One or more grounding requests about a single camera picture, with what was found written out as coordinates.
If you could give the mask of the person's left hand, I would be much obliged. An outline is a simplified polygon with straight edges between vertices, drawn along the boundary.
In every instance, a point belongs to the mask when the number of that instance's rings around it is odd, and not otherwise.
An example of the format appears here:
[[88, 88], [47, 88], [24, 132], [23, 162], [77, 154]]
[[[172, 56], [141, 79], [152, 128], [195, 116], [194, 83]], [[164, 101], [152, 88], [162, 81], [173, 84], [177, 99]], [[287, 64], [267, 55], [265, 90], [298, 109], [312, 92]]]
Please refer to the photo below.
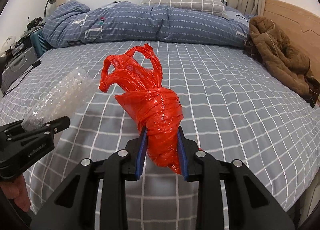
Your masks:
[[13, 199], [18, 208], [27, 212], [30, 209], [30, 200], [23, 175], [13, 182], [1, 182], [1, 189], [7, 199]]

